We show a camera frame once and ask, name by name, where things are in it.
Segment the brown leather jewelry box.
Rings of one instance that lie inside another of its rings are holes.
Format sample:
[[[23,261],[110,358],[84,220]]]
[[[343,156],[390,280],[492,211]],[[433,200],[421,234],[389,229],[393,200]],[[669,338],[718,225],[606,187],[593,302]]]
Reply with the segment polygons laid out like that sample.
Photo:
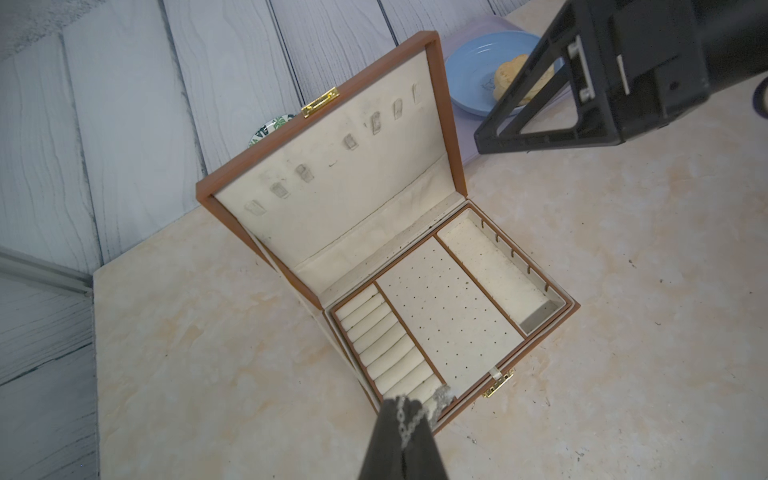
[[[495,394],[578,302],[468,193],[439,35],[422,31],[198,182],[298,295],[374,407],[434,430]]]

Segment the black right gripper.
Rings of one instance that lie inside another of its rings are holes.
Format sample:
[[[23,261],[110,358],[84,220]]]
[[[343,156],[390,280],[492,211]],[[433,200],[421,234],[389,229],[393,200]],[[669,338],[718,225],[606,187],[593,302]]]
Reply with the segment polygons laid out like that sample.
[[[481,154],[613,146],[766,70],[764,1],[567,1],[474,139]],[[525,133],[565,88],[575,124]]]

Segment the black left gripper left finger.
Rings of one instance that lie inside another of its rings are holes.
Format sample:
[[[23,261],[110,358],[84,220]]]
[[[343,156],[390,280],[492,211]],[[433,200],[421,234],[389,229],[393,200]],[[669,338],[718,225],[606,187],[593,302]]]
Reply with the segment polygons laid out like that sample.
[[[373,428],[358,478],[360,480],[405,478],[401,427],[405,421],[406,398],[385,400]]]

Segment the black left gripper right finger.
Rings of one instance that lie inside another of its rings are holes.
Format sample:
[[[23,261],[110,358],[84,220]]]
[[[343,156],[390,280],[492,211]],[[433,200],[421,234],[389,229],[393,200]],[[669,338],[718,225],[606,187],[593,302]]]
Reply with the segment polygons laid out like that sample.
[[[446,480],[448,474],[423,413],[406,416],[403,424],[403,478]]]

